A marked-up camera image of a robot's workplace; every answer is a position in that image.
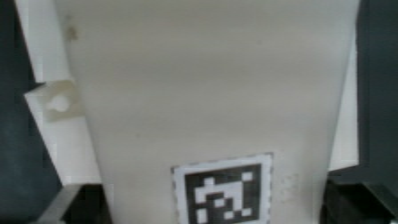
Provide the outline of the gripper right finger with black tip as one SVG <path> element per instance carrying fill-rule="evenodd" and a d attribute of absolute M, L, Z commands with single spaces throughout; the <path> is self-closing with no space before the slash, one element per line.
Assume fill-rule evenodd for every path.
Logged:
<path fill-rule="evenodd" d="M 321 224 L 398 224 L 398 196 L 382 184 L 344 180 L 342 172 L 328 172 Z"/>

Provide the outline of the gripper left finger with black tip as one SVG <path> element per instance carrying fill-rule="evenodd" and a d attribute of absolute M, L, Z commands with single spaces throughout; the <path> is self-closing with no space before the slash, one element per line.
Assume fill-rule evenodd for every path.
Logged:
<path fill-rule="evenodd" d="M 33 224 L 113 224 L 99 184 L 63 186 Z"/>

